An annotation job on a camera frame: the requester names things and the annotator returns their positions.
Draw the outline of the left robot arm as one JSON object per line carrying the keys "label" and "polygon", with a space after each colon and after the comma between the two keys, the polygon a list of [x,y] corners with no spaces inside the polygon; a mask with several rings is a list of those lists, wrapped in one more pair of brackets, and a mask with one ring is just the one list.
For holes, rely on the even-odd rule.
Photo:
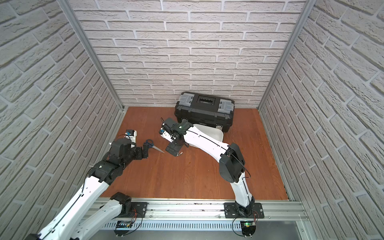
{"label": "left robot arm", "polygon": [[129,218],[131,221],[120,236],[137,230],[138,218],[146,215],[146,202],[133,202],[130,196],[117,192],[86,220],[85,214],[99,196],[123,174],[124,169],[134,160],[149,156],[149,143],[138,147],[130,137],[116,139],[110,150],[104,154],[86,174],[83,185],[61,212],[39,233],[29,234],[27,240],[88,240],[105,224],[114,218]]}

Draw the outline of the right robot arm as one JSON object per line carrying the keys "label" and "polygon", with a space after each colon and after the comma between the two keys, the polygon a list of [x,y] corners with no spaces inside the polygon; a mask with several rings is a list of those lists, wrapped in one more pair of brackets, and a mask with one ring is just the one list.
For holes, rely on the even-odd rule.
{"label": "right robot arm", "polygon": [[168,118],[163,121],[159,133],[170,142],[166,151],[175,157],[181,154],[183,146],[195,146],[213,157],[219,163],[220,176],[231,184],[234,191],[237,215],[247,218],[254,214],[255,199],[246,182],[248,170],[237,144],[220,142],[186,120],[178,123]]}

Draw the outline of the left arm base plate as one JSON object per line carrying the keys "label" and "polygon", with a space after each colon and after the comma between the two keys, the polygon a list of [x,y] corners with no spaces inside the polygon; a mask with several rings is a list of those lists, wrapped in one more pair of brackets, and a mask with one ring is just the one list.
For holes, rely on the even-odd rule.
{"label": "left arm base plate", "polygon": [[122,205],[121,213],[117,218],[133,218],[135,214],[138,217],[146,216],[148,202],[126,202]]}

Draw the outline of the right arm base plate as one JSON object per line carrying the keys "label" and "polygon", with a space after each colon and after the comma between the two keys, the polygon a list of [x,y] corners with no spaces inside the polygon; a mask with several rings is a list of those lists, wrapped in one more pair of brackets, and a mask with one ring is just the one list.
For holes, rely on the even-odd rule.
{"label": "right arm base plate", "polygon": [[264,210],[261,203],[251,202],[249,206],[242,207],[237,203],[224,203],[225,217],[227,219],[235,218],[256,218],[264,219]]}

